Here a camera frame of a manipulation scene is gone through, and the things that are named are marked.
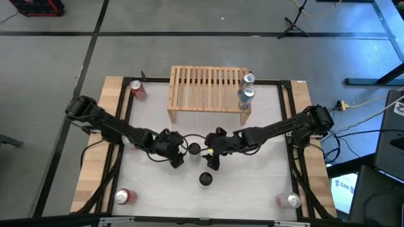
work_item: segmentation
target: yellow cable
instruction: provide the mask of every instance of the yellow cable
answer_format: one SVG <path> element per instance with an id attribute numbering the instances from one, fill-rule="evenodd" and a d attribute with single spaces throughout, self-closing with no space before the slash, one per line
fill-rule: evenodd
<path id="1" fill-rule="evenodd" d="M 402 91 L 402 90 L 404 90 L 404 87 L 401 87 L 401 88 L 398 88 L 398 89 L 397 89 L 397 91 Z M 378 97 L 375 97 L 375 98 L 372 99 L 372 100 L 369 100 L 369 101 L 366 101 L 366 102 L 364 102 L 364 103 L 361 103 L 361 104 L 358 104 L 358 105 L 354 105 L 354 106 L 345 105 L 345 107 L 347 107 L 347 108 L 360 107 L 360 106 L 363 106 L 363 105 L 368 104 L 368 103 L 370 103 L 370 102 L 373 102 L 373 101 L 376 101 L 376 100 L 378 100 L 378 99 L 381 99 L 381 98 L 385 97 L 386 95 L 387 95 L 387 94 L 381 95 L 381 96 L 378 96 Z"/>
<path id="2" fill-rule="evenodd" d="M 293 2 L 296 4 L 296 6 L 300 7 L 300 5 L 297 3 L 296 0 L 293 0 Z M 303 11 L 303 13 L 304 13 L 305 15 L 308 15 L 308 16 L 310 16 L 310 17 L 319 17 L 319 16 L 323 16 L 323 15 L 325 15 L 325 14 L 331 12 L 331 11 L 332 11 L 333 9 L 335 9 L 336 6 L 337 6 L 338 4 L 340 4 L 341 2 L 342 2 L 342 0 L 338 1 L 338 2 L 334 5 L 334 8 L 331 8 L 331 9 L 329 9 L 329 10 L 323 12 L 323 13 L 320 13 L 319 15 L 311 15 L 311 14 L 307 13 L 306 11 L 304 11 L 304 9 L 303 9 L 302 11 Z"/>

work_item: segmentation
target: concrete floor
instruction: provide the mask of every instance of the concrete floor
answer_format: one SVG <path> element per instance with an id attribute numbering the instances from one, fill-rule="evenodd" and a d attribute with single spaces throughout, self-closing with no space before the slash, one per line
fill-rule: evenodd
<path id="1" fill-rule="evenodd" d="M 404 22 L 390 1 L 376 1 L 404 50 Z M 22 148 L 0 146 L 0 219 L 28 217 L 52 154 L 63 111 L 77 82 L 91 37 L 5 37 L 1 31 L 92 32 L 103 0 L 64 0 L 60 18 L 15 16 L 0 24 L 1 134 L 25 141 Z M 318 14 L 333 3 L 309 0 Z M 15 12 L 0 1 L 0 20 Z M 110 1 L 102 32 L 282 32 L 283 17 L 294 18 L 293 1 Z M 341 3 L 331 13 L 298 25 L 307 32 L 384 32 L 368 3 Z M 361 103 L 389 88 L 346 87 L 344 78 L 378 78 L 400 64 L 387 38 L 275 37 L 99 37 L 81 94 L 98 98 L 105 76 L 166 77 L 171 65 L 245 66 L 259 79 L 306 80 L 313 104 L 332 107 L 337 100 Z M 335 129 L 371 115 L 378 100 L 335 114 Z M 349 132 L 379 128 L 381 116 Z M 67 214 L 88 136 L 71 128 L 44 215 Z M 377 134 L 347 138 L 360 155 L 373 153 Z M 329 140 L 325 151 L 336 146 Z M 337 163 L 355 158 L 342 143 Z"/>

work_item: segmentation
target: desk leg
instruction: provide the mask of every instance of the desk leg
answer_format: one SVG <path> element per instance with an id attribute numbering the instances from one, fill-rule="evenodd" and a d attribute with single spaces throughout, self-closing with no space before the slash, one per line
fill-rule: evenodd
<path id="1" fill-rule="evenodd" d="M 245 125 L 250 113 L 240 113 L 240 125 Z"/>
<path id="2" fill-rule="evenodd" d="M 172 123 L 175 123 L 175 120 L 177 119 L 177 111 L 174 110 L 167 110 L 170 116 L 170 120 Z"/>

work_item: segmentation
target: wooden slatted shelf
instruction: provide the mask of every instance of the wooden slatted shelf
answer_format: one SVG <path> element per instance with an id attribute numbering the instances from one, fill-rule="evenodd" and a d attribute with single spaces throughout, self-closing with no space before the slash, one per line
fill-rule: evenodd
<path id="1" fill-rule="evenodd" d="M 178 111 L 225 112 L 240 114 L 244 125 L 251 106 L 239 108 L 237 91 L 245 73 L 245 67 L 172 66 L 167 106 L 171 122 L 175 122 Z"/>

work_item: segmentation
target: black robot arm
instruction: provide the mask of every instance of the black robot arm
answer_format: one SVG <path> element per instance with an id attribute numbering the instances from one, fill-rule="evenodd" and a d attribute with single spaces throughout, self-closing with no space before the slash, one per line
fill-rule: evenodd
<path id="1" fill-rule="evenodd" d="M 310 106 L 303 112 L 265 127 L 248 127 L 233 132 L 233 136 L 227 137 L 226 131 L 221 127 L 216 132 L 209 133 L 205 139 L 205 145 L 210 152 L 203 157 L 208 160 L 208 166 L 218 170 L 220 155 L 229 153 L 247 153 L 257 150 L 266 140 L 290 132 L 290 143 L 294 147 L 304 148 L 310 143 L 313 134 L 326 135 L 334 125 L 333 119 L 326 107 Z"/>
<path id="2" fill-rule="evenodd" d="M 149 129 L 132 127 L 107 113 L 97 106 L 94 99 L 87 96 L 80 96 L 72 101 L 66 109 L 66 115 L 70 120 L 88 122 L 101 131 L 104 140 L 112 144 L 122 143 L 122 136 L 126 136 L 138 149 L 167 158 L 174 168 L 184 163 L 184 154 L 179 152 L 183 139 L 178 132 L 164 129 L 161 133 L 157 133 Z"/>

